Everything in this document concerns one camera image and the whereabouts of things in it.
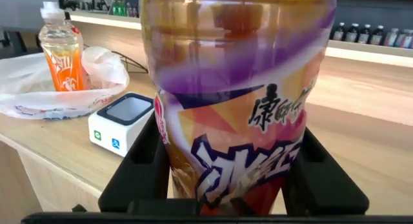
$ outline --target dark bottle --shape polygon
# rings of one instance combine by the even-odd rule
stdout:
[[[370,39],[370,44],[371,45],[380,45],[381,40],[384,36],[384,31],[383,31],[384,26],[379,25],[377,28],[373,31],[372,33],[372,38]]]
[[[343,40],[344,32],[345,32],[344,23],[340,23],[339,26],[337,26],[336,31],[334,31],[333,40],[336,40],[336,41]]]
[[[359,25],[357,23],[351,24],[351,27],[348,28],[347,30],[347,35],[346,35],[346,42],[349,43],[354,43],[357,39],[357,36],[359,34]]]
[[[365,24],[364,28],[360,30],[360,36],[357,42],[361,44],[367,44],[369,37],[370,37],[370,25]]]

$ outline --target bottle cap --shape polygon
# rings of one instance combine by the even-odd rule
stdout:
[[[65,19],[65,11],[59,8],[57,2],[43,2],[43,8],[40,9],[43,19]]]

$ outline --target bottle on shelf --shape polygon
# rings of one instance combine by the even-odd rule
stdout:
[[[370,44],[371,45],[380,45],[381,40],[384,36],[384,26],[379,25],[377,28],[372,32],[372,37],[370,39]]]
[[[114,15],[119,15],[118,12],[117,12],[117,1],[114,1],[112,3],[112,11],[113,11]]]
[[[348,28],[347,30],[347,35],[346,35],[346,42],[349,43],[354,43],[356,42],[357,36],[359,34],[359,25],[357,23],[352,23],[351,27]]]
[[[132,7],[130,6],[129,2],[126,4],[126,16],[133,17]]]
[[[360,35],[359,35],[359,39],[357,42],[361,44],[367,44],[369,37],[370,37],[370,25],[365,24],[364,28],[360,30]]]
[[[409,31],[409,30],[404,29],[404,30],[402,31],[402,33],[399,34],[399,36],[398,36],[397,39],[396,39],[396,42],[394,43],[394,47],[400,47],[400,46],[401,46],[401,42],[402,42],[403,39],[407,36],[408,31]]]
[[[396,39],[398,38],[399,29],[392,28],[389,33],[387,33],[384,45],[385,46],[394,46]]]
[[[344,23],[340,23],[339,26],[337,26],[336,31],[334,31],[333,40],[342,41],[344,37],[344,32]]]
[[[407,30],[407,34],[401,40],[400,48],[410,48],[413,42],[413,30]]]
[[[46,25],[39,33],[39,40],[56,91],[88,89],[86,72],[81,64],[79,35],[65,21],[65,12],[56,2],[44,2],[43,5],[41,16]]]

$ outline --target wooden table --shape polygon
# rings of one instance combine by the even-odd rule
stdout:
[[[131,74],[126,91],[155,94],[144,74]],[[368,214],[413,214],[413,68],[327,57],[306,109],[308,127],[370,199]],[[86,117],[0,123],[0,217],[99,210],[122,159],[89,142]],[[273,211],[285,212],[282,199]]]

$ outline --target iced tea bottle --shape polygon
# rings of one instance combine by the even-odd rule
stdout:
[[[46,25],[40,31],[39,39],[56,91],[87,90],[77,34],[65,23],[65,12],[57,3],[43,4],[41,15]]]

